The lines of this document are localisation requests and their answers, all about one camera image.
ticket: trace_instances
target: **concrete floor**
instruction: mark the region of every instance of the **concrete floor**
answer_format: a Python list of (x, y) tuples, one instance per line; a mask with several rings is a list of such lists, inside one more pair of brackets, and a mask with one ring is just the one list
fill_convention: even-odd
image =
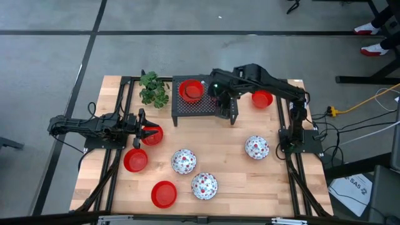
[[(91, 30), (100, 3), (0, 0), (0, 29)], [(286, 15), (290, 5), (283, 0), (109, 0), (100, 30), (350, 31), (373, 18), (363, 2), (341, 6), (339, 2), (303, 0), (296, 11)], [(383, 9), (384, 1), (376, 2), (376, 6)], [(48, 121), (66, 108), (88, 39), (0, 36), (0, 136), (25, 143), (22, 151), (3, 148), (0, 152), (0, 218), (30, 213), (53, 145), (46, 131)], [(86, 105), (97, 100), (104, 75), (134, 76), (141, 69), (162, 76), (208, 74), (212, 68), (231, 70), (247, 63), (260, 64), (276, 78), (303, 79), (314, 114), (322, 113), (328, 105), (347, 109), (384, 86), (336, 84), (334, 77), (369, 76), (393, 60), (393, 52), (374, 58), (359, 53), (361, 46), (380, 40), (354, 36), (98, 36), (73, 117), (89, 117)], [(380, 100), (394, 109), (394, 97), (389, 93)], [(384, 112), (371, 101), (330, 121), (341, 127)], [(393, 120), (392, 114), (372, 123)], [(347, 133), (341, 139), (376, 129)], [(334, 138), (334, 134), (329, 136), (324, 147), (333, 145)], [(343, 146), (345, 160), (386, 153), (392, 138), (393, 130), (387, 130)], [(78, 147), (83, 141), (74, 134), (66, 138), (67, 143)], [(63, 147), (44, 214), (68, 211), (80, 156), (70, 147)]]

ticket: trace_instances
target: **green plant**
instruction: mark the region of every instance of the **green plant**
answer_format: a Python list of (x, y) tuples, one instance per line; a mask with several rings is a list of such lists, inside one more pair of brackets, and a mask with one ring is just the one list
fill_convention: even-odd
[(169, 89), (169, 85), (158, 79), (154, 71), (148, 72), (140, 77), (139, 85), (145, 88), (139, 93), (143, 104), (150, 104), (154, 101), (155, 108), (162, 108), (168, 103), (169, 96), (165, 93), (165, 86)]

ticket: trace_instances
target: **black table leg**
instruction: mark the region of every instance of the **black table leg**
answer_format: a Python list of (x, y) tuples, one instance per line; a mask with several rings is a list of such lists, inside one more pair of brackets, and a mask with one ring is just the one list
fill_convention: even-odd
[(172, 120), (174, 121), (174, 126), (178, 126), (178, 117), (177, 116), (173, 116)]
[(390, 168), (391, 152), (381, 154), (378, 156), (370, 157), (368, 159), (359, 160), (343, 164), (342, 166), (335, 166), (325, 170), (326, 179), (343, 178), (355, 174), (362, 174), (374, 171), (376, 165)]
[(336, 82), (339, 84), (398, 84), (400, 78), (385, 78), (393, 71), (400, 68), (400, 59), (395, 59), (388, 65), (384, 66), (381, 70), (369, 77), (355, 77), (355, 76), (336, 76)]
[(12, 147), (14, 149), (22, 149), (24, 147), (23, 144), (18, 142), (9, 140), (7, 138), (0, 137), (0, 148), (1, 147)]

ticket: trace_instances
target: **person's foot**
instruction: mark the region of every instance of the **person's foot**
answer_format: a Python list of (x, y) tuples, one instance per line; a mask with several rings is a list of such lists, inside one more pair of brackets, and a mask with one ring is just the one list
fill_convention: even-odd
[(379, 43), (361, 48), (361, 54), (365, 56), (383, 56), (388, 53), (388, 51), (389, 50), (383, 49)]
[(354, 28), (354, 33), (359, 35), (376, 34), (379, 28), (375, 28), (370, 22), (362, 26)]

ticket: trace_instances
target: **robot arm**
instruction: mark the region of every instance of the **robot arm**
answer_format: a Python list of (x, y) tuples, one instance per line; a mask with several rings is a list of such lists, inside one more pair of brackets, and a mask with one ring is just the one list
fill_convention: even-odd
[(307, 118), (306, 95), (308, 93), (284, 81), (272, 77), (263, 67), (248, 64), (235, 67), (233, 72), (213, 69), (208, 94), (217, 99), (221, 109), (229, 110), (231, 98), (239, 99), (245, 93), (265, 90), (290, 102), (288, 144), (299, 146), (304, 141), (303, 121)]
[(146, 120), (144, 109), (140, 109), (137, 116), (130, 113), (125, 120), (115, 112), (107, 113), (100, 117), (93, 116), (90, 119), (69, 119), (65, 116), (56, 116), (50, 119), (47, 131), (52, 136), (70, 132), (79, 133), (86, 140), (93, 139), (95, 142), (119, 143), (121, 146), (125, 146), (126, 138), (129, 134), (134, 134), (136, 137), (134, 138), (133, 146), (138, 149), (140, 148), (140, 139), (147, 138), (158, 132), (145, 131), (142, 129), (143, 126), (158, 127), (157, 124)]

